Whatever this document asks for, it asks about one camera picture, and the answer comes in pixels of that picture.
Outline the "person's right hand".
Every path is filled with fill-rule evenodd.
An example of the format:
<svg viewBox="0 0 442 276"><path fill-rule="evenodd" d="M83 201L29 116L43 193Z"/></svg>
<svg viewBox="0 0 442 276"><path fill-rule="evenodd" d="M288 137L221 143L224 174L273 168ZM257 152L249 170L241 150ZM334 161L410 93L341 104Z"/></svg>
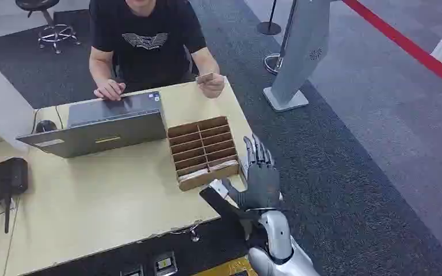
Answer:
<svg viewBox="0 0 442 276"><path fill-rule="evenodd" d="M126 88L124 82L116 82L113 79L108 79L97 84L97 88L93 94L97 98L108 99L111 101L121 100L121 95Z"/></svg>

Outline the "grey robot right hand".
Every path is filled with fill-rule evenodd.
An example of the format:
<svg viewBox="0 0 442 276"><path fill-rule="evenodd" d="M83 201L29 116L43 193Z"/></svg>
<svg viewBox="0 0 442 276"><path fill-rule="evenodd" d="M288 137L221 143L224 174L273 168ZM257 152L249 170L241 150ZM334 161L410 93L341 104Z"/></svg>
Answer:
<svg viewBox="0 0 442 276"><path fill-rule="evenodd" d="M278 208L280 205L280 173L275 167L273 156L256 136L245 136L247 150L247 189L238 191L229 179L222 184L229 197L242 210L257 208Z"/></svg>

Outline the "person's left hand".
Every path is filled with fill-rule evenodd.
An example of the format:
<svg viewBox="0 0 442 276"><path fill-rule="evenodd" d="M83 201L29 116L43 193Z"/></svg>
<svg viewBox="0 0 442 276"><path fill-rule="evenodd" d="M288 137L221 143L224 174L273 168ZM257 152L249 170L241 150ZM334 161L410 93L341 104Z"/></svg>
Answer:
<svg viewBox="0 0 442 276"><path fill-rule="evenodd" d="M196 78L196 83L208 98L217 98L225 86L225 77L215 72L207 73Z"/></svg>

